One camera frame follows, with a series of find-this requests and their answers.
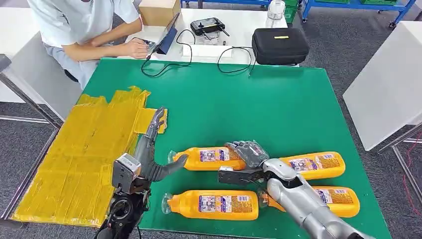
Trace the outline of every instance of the person's hand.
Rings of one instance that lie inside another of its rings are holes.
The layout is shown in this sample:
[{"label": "person's hand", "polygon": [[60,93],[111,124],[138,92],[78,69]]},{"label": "person's hand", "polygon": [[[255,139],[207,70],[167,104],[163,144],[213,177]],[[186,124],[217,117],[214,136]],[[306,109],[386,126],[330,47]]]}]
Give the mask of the person's hand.
[{"label": "person's hand", "polygon": [[139,38],[134,38],[122,46],[122,55],[143,59],[148,53],[148,45]]}]

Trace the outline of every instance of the green table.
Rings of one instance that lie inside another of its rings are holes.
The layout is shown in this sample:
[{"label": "green table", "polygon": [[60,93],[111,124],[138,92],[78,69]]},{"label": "green table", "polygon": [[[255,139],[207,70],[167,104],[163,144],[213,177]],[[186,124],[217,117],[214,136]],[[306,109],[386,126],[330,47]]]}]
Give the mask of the green table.
[{"label": "green table", "polygon": [[[391,238],[369,184],[350,132],[324,69],[255,66],[247,72],[227,75],[216,64],[192,63],[172,68],[158,78],[140,71],[141,60],[103,59],[84,93],[111,100],[116,90],[138,86],[152,94],[147,107],[165,106],[168,127],[158,135],[155,158],[167,163],[170,150],[219,146],[234,140],[256,140],[270,154],[282,157],[319,151],[337,151],[346,162],[337,178],[310,181],[311,185],[352,188],[361,203],[360,213],[345,219],[357,229],[378,239]],[[153,62],[159,69],[166,62]],[[223,65],[238,69],[240,65]],[[161,212],[165,193],[192,189],[249,189],[220,184],[216,172],[186,169],[151,187],[151,210],[144,214],[142,229],[225,236],[295,239],[308,238],[287,213],[260,209],[258,219],[248,222],[188,219]]]}]

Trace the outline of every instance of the gray carpet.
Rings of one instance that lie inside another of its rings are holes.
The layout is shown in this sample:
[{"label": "gray carpet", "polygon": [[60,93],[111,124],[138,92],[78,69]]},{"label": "gray carpet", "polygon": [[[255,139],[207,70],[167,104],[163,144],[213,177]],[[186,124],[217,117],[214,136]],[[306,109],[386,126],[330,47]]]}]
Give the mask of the gray carpet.
[{"label": "gray carpet", "polygon": [[[189,5],[192,8],[197,7],[195,2]],[[256,5],[217,3],[204,3],[204,8],[260,10],[260,7]],[[414,6],[405,16],[405,20],[413,20],[419,11]],[[300,17],[296,16],[293,27],[304,31],[311,47],[311,52],[302,66],[322,67],[327,70],[392,237],[394,239],[420,239],[422,238],[422,227],[420,226],[422,225],[422,218],[412,211],[406,199],[402,182],[403,173],[398,161],[391,152],[387,152],[383,156],[378,155],[376,152],[378,148],[369,152],[364,151],[341,97],[357,74],[391,33],[388,23],[396,15],[397,12],[377,14],[376,11],[369,10],[313,8],[310,11],[307,23],[303,24],[300,21]],[[2,112],[27,115],[27,111],[28,109],[25,106],[19,104],[0,104],[0,115]],[[405,127],[394,136],[403,133],[408,128]],[[50,131],[51,129],[45,125],[0,121],[0,185],[2,189],[0,210],[6,206],[14,189],[22,179],[22,175],[28,169],[30,162],[37,156],[37,150],[41,149]],[[410,145],[403,144],[400,146],[403,156],[406,155],[405,152]],[[410,156],[414,160],[411,170],[422,185],[421,153],[422,147],[418,145]],[[421,206],[416,200],[414,202],[415,206],[422,212]],[[95,230],[92,228],[28,224],[22,230],[1,228],[0,239],[89,239],[92,238],[94,233]],[[186,235],[172,233],[142,233],[146,239],[186,237]],[[131,238],[138,238],[137,233],[134,232]],[[189,238],[209,239],[211,237],[192,235]]]}]

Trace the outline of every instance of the black zipper case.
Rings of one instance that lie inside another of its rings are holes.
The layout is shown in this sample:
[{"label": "black zipper case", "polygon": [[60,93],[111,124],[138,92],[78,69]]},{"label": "black zipper case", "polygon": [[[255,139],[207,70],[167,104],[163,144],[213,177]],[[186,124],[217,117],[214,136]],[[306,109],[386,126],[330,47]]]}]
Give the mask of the black zipper case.
[{"label": "black zipper case", "polygon": [[305,36],[296,28],[258,28],[252,35],[252,49],[261,65],[296,65],[309,53]]}]

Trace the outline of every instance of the yellow tape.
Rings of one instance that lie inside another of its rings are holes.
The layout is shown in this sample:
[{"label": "yellow tape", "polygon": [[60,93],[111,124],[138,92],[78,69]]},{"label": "yellow tape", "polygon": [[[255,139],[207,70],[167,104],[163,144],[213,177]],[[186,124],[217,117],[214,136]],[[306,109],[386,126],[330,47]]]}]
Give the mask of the yellow tape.
[{"label": "yellow tape", "polygon": [[145,133],[155,112],[144,108],[149,94],[131,87],[116,91],[109,104],[82,95],[11,218],[99,227],[114,191],[112,164],[124,152],[134,153],[138,133]]}]

